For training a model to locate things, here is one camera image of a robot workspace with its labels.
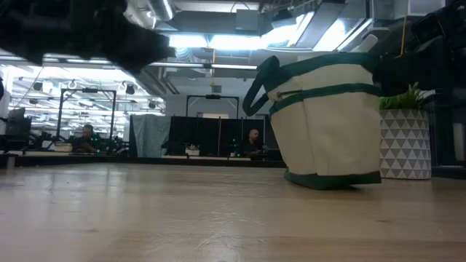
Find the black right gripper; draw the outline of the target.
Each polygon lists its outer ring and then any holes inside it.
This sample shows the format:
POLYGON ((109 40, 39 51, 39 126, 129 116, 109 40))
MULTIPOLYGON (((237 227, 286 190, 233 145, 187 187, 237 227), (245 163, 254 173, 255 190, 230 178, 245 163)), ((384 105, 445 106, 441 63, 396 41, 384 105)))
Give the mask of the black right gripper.
MULTIPOLYGON (((465 88, 465 32, 459 31, 450 37, 438 34, 418 36, 418 52, 424 55, 422 78, 418 88, 439 90, 465 88)), ((395 55, 395 43, 389 39, 374 45, 378 64, 374 69, 374 84, 382 96, 396 96, 407 91, 414 82, 413 70, 419 59, 416 52, 395 55)))

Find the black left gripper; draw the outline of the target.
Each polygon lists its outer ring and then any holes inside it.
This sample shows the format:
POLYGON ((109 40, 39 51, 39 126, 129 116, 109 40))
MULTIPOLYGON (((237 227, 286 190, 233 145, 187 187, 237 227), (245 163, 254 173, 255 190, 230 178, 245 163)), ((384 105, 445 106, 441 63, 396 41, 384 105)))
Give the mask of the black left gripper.
POLYGON ((126 9, 125 0, 70 0, 69 53, 104 57, 124 69, 142 69, 175 56, 167 36, 126 23, 126 9))

